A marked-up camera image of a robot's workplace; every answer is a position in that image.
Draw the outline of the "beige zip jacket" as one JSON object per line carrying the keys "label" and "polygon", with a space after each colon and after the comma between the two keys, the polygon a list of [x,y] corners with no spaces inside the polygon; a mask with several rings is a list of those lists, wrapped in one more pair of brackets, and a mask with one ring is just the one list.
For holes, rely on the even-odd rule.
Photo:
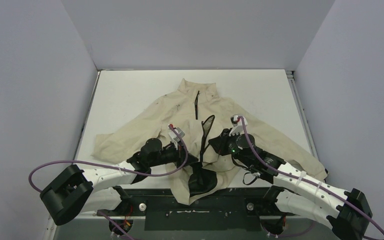
{"label": "beige zip jacket", "polygon": [[194,201],[227,188],[239,168],[229,156],[221,156],[203,139],[204,129],[208,138],[217,137],[231,127],[231,116],[241,115],[248,121],[248,132],[257,146],[289,162],[308,175],[324,180],[325,167],[308,151],[281,131],[248,113],[231,98],[220,97],[214,83],[193,83],[182,80],[178,89],[157,98],[143,112],[116,132],[98,134],[92,156],[100,161],[118,164],[138,152],[148,139],[170,142],[169,124],[181,128],[188,152],[198,159],[195,165],[177,170],[172,163],[166,165],[170,172],[169,184],[176,201],[190,205]]}

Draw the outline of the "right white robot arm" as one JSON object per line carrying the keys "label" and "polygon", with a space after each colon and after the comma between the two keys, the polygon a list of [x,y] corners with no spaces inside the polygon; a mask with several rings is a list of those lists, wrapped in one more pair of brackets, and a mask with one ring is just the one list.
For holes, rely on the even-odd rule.
{"label": "right white robot arm", "polygon": [[257,178],[271,183],[276,192],[263,199],[269,214],[299,215],[325,225],[341,240],[363,240],[373,213],[365,194],[331,186],[309,176],[282,158],[255,145],[251,134],[229,134],[209,140],[213,150],[242,163]]}

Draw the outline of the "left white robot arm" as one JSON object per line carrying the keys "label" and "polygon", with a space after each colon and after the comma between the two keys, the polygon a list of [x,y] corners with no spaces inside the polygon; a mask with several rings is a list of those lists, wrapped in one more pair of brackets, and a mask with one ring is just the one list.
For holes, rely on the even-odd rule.
{"label": "left white robot arm", "polygon": [[64,225],[82,212],[112,210],[125,214],[130,207],[121,195],[122,185],[143,181],[156,166],[173,164],[175,168],[198,162],[183,144],[166,146],[157,138],[150,138],[132,157],[116,165],[94,164],[93,169],[81,169],[72,164],[40,191],[40,199],[54,223]]}

